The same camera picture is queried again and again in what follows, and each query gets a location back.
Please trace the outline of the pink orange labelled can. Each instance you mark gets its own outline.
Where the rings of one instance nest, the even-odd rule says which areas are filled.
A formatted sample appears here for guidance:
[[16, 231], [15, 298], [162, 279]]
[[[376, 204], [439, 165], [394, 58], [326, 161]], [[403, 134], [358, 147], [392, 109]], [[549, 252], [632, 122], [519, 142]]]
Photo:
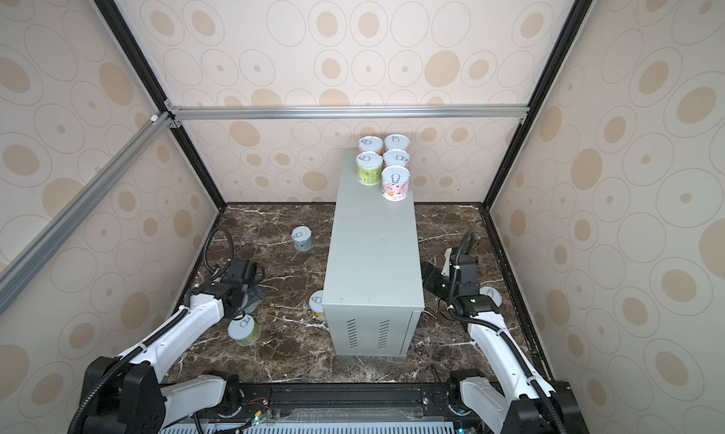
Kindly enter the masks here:
[[360, 153], [372, 152], [383, 154], [384, 141], [380, 137], [366, 136], [358, 140], [358, 149]]

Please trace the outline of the lime green labelled can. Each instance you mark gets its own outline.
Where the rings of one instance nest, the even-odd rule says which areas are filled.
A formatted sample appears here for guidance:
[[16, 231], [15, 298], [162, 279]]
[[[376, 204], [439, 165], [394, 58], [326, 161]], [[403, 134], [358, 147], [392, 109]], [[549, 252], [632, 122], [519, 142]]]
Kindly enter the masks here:
[[235, 319], [228, 325], [228, 335], [241, 346], [251, 346], [261, 337], [260, 326], [251, 315]]

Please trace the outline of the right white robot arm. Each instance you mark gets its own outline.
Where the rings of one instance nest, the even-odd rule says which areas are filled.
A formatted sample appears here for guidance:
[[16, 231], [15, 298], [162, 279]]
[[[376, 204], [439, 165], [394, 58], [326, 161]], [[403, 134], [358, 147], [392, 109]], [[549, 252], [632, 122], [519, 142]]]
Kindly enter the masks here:
[[495, 376], [451, 373], [451, 411], [476, 414], [492, 433], [587, 432], [568, 384], [547, 381], [513, 339], [500, 312], [500, 292], [478, 282], [477, 258], [456, 248], [449, 252], [442, 269], [421, 263], [422, 286], [447, 304], [449, 317], [463, 325]]

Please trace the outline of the purple pink labelled can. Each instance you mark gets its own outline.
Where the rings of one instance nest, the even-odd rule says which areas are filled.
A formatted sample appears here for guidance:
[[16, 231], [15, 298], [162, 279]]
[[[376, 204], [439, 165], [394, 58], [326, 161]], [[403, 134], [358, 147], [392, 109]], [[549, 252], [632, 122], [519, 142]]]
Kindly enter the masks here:
[[408, 196], [411, 173], [402, 166], [388, 166], [381, 173], [381, 194], [385, 199], [399, 202]]

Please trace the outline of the orange tomato labelled can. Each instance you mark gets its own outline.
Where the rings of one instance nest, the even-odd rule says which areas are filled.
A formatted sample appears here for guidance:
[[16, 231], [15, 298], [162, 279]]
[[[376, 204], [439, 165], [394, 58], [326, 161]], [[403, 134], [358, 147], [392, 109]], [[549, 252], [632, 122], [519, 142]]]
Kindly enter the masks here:
[[405, 135], [391, 134], [384, 139], [384, 146], [387, 151], [402, 150], [407, 152], [411, 146], [411, 141]]

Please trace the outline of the white red labelled can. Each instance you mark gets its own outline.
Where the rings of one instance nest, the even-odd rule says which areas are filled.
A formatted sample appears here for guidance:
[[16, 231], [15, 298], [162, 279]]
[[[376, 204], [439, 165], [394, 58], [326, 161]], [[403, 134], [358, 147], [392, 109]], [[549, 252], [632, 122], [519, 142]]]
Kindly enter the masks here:
[[411, 156], [408, 152], [400, 149], [391, 149], [383, 154], [383, 165], [385, 168], [400, 166], [405, 169], [410, 167]]

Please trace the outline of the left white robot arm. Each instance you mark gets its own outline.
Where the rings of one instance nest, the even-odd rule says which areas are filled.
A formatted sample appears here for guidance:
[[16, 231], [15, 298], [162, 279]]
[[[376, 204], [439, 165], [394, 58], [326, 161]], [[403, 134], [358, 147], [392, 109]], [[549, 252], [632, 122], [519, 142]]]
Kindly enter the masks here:
[[174, 363], [212, 326], [248, 313], [261, 299], [264, 266], [231, 258], [192, 290], [187, 304], [145, 339], [86, 369], [71, 433], [159, 433], [210, 409], [234, 418], [243, 406], [237, 375], [208, 372], [179, 384], [162, 381]]

